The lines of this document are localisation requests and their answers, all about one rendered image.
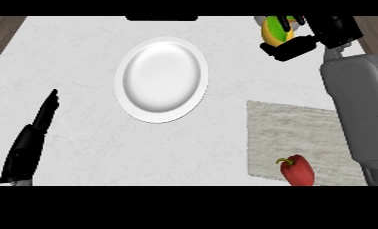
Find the yellow green lemon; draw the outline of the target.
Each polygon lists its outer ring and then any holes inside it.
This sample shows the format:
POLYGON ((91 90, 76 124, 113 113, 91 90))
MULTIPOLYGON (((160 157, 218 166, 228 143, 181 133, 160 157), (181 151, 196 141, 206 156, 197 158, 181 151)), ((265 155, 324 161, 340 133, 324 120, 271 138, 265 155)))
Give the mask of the yellow green lemon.
POLYGON ((293 29, 284 31, 275 16, 267 16, 261 23, 261 37, 264 42, 277 47, 293 38, 293 29))

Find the red bell pepper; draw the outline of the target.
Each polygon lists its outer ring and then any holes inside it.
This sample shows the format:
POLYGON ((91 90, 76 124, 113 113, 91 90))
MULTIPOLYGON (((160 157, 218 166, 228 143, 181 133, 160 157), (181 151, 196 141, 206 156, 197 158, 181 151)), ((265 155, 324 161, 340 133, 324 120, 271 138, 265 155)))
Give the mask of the red bell pepper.
POLYGON ((278 158, 280 173, 292 186, 311 186, 314 184, 314 172, 305 158, 295 154, 287 158, 278 158))

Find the beige placemat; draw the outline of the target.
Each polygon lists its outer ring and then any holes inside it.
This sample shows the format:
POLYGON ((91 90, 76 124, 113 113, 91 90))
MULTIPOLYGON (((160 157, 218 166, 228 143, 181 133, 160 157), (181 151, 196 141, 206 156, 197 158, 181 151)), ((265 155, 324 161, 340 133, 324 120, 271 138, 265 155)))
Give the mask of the beige placemat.
POLYGON ((283 181, 278 158, 298 154, 320 186, 364 186, 332 110, 246 101, 247 174, 283 181))

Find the white oval plate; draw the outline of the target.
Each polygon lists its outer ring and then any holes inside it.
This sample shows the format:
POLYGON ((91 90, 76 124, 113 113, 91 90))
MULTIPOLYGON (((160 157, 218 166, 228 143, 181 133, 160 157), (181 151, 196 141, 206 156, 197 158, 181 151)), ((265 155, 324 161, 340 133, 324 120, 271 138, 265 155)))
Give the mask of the white oval plate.
POLYGON ((209 69, 197 47, 171 36, 151 38, 126 52, 115 73, 115 96, 126 114, 160 124, 185 116, 203 99, 209 69))

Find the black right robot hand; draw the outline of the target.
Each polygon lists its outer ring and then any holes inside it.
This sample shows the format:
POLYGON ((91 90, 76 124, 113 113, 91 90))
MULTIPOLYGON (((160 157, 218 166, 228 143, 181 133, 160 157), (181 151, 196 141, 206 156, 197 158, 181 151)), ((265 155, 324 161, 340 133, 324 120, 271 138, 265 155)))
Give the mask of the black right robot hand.
POLYGON ((308 24, 312 34, 298 36, 273 47, 265 42, 259 48, 277 61, 287 61, 305 54, 321 43, 327 49, 340 50, 349 43, 363 37, 355 20, 351 16, 275 16, 284 31, 293 29, 292 24, 308 24))

